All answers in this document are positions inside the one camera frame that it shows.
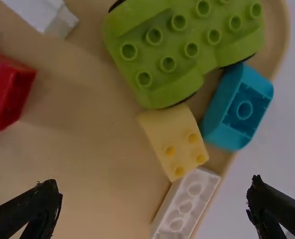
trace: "green lego duplo brick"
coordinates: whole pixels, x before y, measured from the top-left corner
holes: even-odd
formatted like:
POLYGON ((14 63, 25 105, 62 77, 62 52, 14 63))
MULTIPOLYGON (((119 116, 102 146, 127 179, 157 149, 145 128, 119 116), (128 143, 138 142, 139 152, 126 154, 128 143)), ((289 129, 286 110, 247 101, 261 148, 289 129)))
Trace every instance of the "green lego duplo brick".
POLYGON ((116 37, 170 8, 170 0, 126 0, 114 9, 106 23, 116 37))
POLYGON ((264 44, 258 0, 126 0, 107 15, 104 42, 139 103, 165 108, 203 76, 264 44))

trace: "red lego duplo brick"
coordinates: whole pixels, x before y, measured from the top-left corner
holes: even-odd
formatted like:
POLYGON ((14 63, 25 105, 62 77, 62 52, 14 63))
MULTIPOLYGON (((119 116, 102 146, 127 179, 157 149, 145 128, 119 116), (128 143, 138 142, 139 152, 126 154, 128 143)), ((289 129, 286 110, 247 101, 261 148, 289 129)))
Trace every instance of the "red lego duplo brick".
POLYGON ((0 131, 22 113, 36 70, 0 55, 0 131))

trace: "yellow stud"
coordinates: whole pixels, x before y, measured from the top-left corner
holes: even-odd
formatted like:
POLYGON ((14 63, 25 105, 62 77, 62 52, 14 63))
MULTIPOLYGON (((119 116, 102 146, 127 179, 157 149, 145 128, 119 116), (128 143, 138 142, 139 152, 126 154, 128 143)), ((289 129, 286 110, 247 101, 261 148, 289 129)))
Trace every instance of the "yellow stud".
POLYGON ((168 157, 172 157, 175 155, 175 147, 174 146, 169 146, 165 149, 165 154, 168 156, 168 157))
POLYGON ((206 157, 204 155, 200 154, 196 157, 196 162, 198 164, 204 164, 206 162, 206 157))
POLYGON ((183 167, 179 166, 175 169, 174 175, 176 177, 182 177, 184 174, 185 174, 185 169, 183 167))
POLYGON ((198 136, 196 133, 191 133, 188 137, 187 140, 189 143, 196 143, 198 140, 198 136))

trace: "blue lego duplo brick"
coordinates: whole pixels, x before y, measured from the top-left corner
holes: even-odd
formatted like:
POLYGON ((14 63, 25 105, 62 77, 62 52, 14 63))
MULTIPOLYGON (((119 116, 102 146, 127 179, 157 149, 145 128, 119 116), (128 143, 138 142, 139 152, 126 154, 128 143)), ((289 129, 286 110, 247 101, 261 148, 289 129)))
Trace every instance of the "blue lego duplo brick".
POLYGON ((200 131, 206 143, 236 151, 253 138, 272 98, 272 83, 244 63, 227 69, 200 131))

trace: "tray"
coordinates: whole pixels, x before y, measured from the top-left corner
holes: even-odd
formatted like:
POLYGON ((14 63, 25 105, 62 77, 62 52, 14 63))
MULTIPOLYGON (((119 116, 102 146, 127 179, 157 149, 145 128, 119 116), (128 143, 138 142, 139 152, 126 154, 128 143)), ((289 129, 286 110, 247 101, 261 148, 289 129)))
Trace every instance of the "tray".
MULTIPOLYGON (((58 239, 149 238, 170 185, 135 120, 142 108, 102 42, 102 20, 113 1, 66 0, 80 19, 66 41, 42 36, 0 2, 0 53, 39 72, 22 119, 0 133, 0 204, 55 178, 63 193, 58 239)), ((267 44, 249 63, 273 79, 288 47, 290 19, 283 0, 262 2, 267 44)), ((188 100, 197 120, 221 74, 208 74, 188 100)), ((205 167, 224 177, 234 155, 210 145, 208 151, 205 167)))

